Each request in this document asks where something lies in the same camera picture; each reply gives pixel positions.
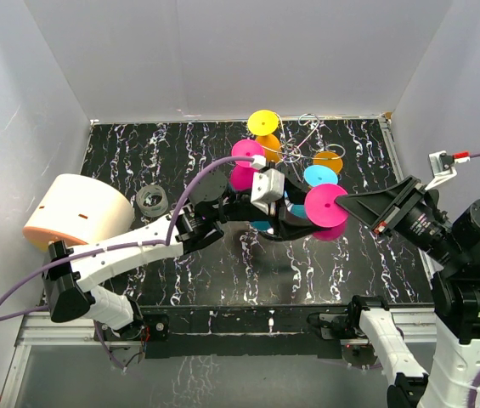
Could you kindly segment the orange wine glass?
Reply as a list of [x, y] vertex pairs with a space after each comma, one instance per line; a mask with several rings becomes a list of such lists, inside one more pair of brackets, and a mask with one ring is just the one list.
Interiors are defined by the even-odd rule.
[[277, 137], [280, 119], [271, 110], [257, 110], [247, 120], [247, 128], [264, 150], [270, 162], [278, 163], [282, 159], [281, 142]]
[[343, 168], [342, 158], [334, 151], [321, 151], [313, 159], [314, 165], [328, 167], [334, 173], [339, 174]]

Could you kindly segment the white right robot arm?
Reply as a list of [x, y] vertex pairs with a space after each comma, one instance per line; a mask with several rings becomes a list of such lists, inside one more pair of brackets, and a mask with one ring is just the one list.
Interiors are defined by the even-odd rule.
[[347, 307], [345, 327], [370, 341], [387, 377], [391, 407], [480, 404], [480, 199], [455, 220], [438, 201], [438, 191], [414, 177], [336, 200], [378, 235], [401, 235], [439, 265], [430, 281], [436, 326], [430, 370], [409, 351], [381, 297], [355, 296]]

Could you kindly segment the blue wine glass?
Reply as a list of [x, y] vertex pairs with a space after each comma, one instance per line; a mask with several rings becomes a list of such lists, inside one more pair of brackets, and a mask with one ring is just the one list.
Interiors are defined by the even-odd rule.
[[[337, 174], [328, 167], [322, 165], [308, 166], [303, 172], [303, 181], [310, 187], [316, 187], [321, 184], [338, 184]], [[287, 209], [295, 216], [300, 218], [306, 218], [304, 205], [292, 204], [288, 200], [288, 196], [285, 197], [285, 203]]]
[[271, 228], [271, 224], [268, 221], [252, 221], [250, 225], [260, 231], [267, 231]]

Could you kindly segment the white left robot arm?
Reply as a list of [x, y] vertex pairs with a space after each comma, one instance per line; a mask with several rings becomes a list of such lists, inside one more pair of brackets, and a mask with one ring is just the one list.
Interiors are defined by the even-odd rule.
[[321, 230], [291, 213], [285, 202], [288, 197], [294, 202], [305, 199], [307, 188], [274, 168], [261, 177], [283, 186], [271, 190], [271, 201], [260, 206], [251, 203], [249, 190], [233, 190], [227, 176], [214, 169], [191, 182], [177, 211], [142, 228], [96, 244], [49, 245], [50, 263], [42, 281], [52, 322], [86, 318], [123, 339], [134, 339], [144, 329], [141, 308], [133, 298], [104, 288], [105, 281], [144, 264], [202, 250], [223, 238], [222, 226], [228, 222], [265, 221], [270, 225], [265, 235], [271, 241], [294, 241]]

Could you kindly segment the blue wine glass front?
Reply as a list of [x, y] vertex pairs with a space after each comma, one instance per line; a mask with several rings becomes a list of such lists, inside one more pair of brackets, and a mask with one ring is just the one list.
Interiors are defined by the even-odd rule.
[[271, 224], [268, 221], [252, 221], [250, 225], [260, 231], [267, 231], [271, 228]]

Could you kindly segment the blue wine glass back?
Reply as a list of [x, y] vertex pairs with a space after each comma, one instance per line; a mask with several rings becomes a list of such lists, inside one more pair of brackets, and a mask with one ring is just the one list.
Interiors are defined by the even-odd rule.
[[[303, 172], [303, 181], [310, 187], [316, 187], [321, 184], [338, 184], [337, 174], [328, 167], [322, 165], [308, 166]], [[285, 197], [285, 203], [287, 209], [295, 216], [300, 218], [306, 218], [304, 205], [292, 204], [288, 200], [288, 196]]]

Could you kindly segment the magenta wine glass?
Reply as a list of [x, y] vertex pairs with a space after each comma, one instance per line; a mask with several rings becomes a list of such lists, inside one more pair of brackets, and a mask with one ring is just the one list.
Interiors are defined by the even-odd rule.
[[320, 184], [306, 195], [304, 209], [308, 219], [322, 230], [313, 232], [320, 241], [333, 241], [339, 238], [347, 227], [348, 213], [336, 199], [347, 192], [337, 184]]
[[[232, 156], [264, 156], [263, 147], [253, 139], [243, 139], [234, 144], [231, 150]], [[253, 174], [256, 168], [251, 167], [249, 161], [236, 161], [230, 175], [230, 183], [235, 190], [247, 190], [252, 187]]]

